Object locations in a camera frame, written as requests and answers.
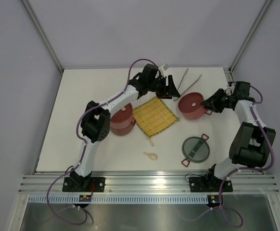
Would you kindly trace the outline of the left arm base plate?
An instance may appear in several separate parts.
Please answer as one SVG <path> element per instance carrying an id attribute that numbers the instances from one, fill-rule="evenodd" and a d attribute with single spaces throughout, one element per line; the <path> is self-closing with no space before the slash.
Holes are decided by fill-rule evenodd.
<path id="1" fill-rule="evenodd" d="M 71 177 L 66 177 L 64 178 L 62 191 L 69 193 L 102 193 L 104 187 L 104 177 L 89 177 L 82 182 L 76 182 Z"/>

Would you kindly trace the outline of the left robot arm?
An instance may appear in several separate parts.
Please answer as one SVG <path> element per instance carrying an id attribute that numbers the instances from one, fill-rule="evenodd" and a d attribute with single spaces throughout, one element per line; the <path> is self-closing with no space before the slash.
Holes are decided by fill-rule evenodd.
<path id="1" fill-rule="evenodd" d="M 147 64 L 143 70 L 130 78 L 123 90 L 111 98 L 96 103 L 90 101 L 76 126 L 76 136 L 83 141 L 83 148 L 76 166 L 69 173 L 73 186 L 80 192 L 90 186 L 93 161 L 97 148 L 110 132 L 111 117 L 123 106 L 132 103 L 148 92 L 154 92 L 159 99 L 179 98 L 173 76 L 164 76 L 155 64 Z"/>

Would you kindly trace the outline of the red steel bowl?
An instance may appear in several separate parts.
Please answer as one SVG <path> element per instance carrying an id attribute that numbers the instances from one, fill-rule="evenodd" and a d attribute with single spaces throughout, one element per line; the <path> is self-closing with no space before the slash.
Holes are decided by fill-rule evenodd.
<path id="1" fill-rule="evenodd" d="M 178 109 L 187 120 L 196 120 L 204 115 L 210 116 L 212 114 L 212 111 L 205 109 L 204 106 L 200 104 L 194 106 L 192 104 L 179 105 Z"/>
<path id="2" fill-rule="evenodd" d="M 118 136 L 129 134 L 136 124 L 132 104 L 127 104 L 111 118 L 110 131 Z"/>
<path id="3" fill-rule="evenodd" d="M 129 134 L 134 127 L 130 124 L 128 127 L 117 129 L 117 128 L 110 128 L 110 131 L 117 136 L 124 136 Z"/>

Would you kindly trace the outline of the metal tongs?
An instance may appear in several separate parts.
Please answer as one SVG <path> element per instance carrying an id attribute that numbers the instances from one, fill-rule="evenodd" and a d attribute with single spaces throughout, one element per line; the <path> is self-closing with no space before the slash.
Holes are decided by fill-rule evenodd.
<path id="1" fill-rule="evenodd" d="M 197 77 L 195 77 L 195 75 L 189 73 L 189 68 L 186 68 L 178 85 L 178 92 L 180 96 L 174 97 L 173 101 L 176 102 L 182 98 L 197 82 L 199 82 L 201 78 L 202 74 L 199 74 Z"/>

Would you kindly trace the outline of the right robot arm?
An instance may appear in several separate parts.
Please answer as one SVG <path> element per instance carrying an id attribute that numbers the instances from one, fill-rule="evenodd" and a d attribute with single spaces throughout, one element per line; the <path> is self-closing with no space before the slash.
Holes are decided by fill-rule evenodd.
<path id="1" fill-rule="evenodd" d="M 227 94 L 218 89 L 210 98 L 201 103 L 204 108 L 214 113 L 232 109 L 238 116 L 240 127 L 229 148 L 229 156 L 219 164 L 209 168 L 202 178 L 202 185 L 211 191 L 222 191 L 225 182 L 242 170 L 264 172 L 274 164 L 272 145 L 276 132 L 268 128 L 256 110 L 256 101 L 250 97 L 250 83 L 237 81 L 234 90 Z"/>

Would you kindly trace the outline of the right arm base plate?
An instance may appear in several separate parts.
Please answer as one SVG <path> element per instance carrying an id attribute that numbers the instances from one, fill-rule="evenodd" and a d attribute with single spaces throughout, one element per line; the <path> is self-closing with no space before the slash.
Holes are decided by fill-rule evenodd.
<path id="1" fill-rule="evenodd" d="M 189 184 L 191 193 L 217 193 L 222 182 L 220 179 L 206 180 L 199 176 L 185 178 L 185 181 Z"/>

